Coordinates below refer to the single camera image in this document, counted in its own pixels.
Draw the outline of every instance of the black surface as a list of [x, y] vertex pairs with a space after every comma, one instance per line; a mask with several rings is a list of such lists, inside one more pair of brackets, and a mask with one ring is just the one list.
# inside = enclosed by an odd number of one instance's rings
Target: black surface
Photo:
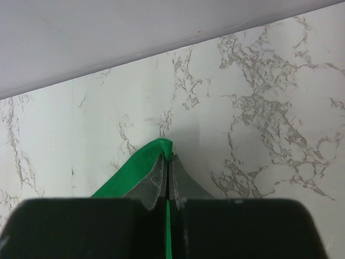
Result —
[[129, 199], [26, 201], [3, 230], [0, 258], [137, 258], [147, 216]]
[[309, 212], [290, 200], [185, 200], [185, 258], [327, 258]]

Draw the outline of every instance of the green object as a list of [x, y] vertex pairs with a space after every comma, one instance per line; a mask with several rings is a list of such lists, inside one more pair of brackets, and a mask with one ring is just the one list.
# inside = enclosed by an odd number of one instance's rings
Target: green object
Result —
[[[121, 197], [125, 195], [151, 171], [160, 154], [164, 153], [165, 159], [169, 162], [173, 155], [172, 148], [173, 142], [164, 138], [159, 138], [146, 144], [135, 152], [92, 197]], [[169, 200], [167, 200], [165, 222], [167, 230], [165, 255], [167, 259], [171, 259]]]

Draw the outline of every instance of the white marble surface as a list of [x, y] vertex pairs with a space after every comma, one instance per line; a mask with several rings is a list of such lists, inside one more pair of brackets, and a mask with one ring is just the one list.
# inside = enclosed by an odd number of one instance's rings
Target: white marble surface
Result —
[[345, 253], [345, 4], [0, 101], [0, 223], [22, 199], [89, 196], [171, 139], [217, 197], [287, 197]]

